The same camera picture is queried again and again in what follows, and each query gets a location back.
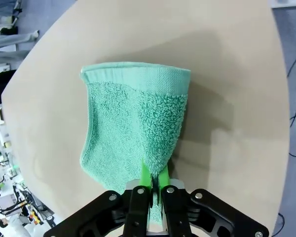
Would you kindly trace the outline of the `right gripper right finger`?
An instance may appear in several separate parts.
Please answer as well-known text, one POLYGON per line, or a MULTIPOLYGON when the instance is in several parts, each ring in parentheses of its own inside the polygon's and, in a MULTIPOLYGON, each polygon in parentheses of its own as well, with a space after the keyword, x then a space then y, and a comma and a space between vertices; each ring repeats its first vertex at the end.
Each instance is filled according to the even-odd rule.
POLYGON ((193 237, 195 227, 210 237, 267 237, 264 225, 205 189, 189 193, 182 182, 170 179, 167 168, 159 174, 163 218, 171 237, 193 237))

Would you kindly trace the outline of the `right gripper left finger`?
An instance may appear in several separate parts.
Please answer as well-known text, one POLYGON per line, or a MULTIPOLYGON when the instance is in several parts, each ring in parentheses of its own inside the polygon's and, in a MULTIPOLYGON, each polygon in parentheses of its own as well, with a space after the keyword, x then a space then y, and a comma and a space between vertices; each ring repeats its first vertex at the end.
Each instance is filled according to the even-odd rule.
POLYGON ((106 191, 44 233, 45 237, 105 237, 124 227, 123 237, 145 237, 151 201, 151 174, 142 164, 140 179, 123 194, 106 191))

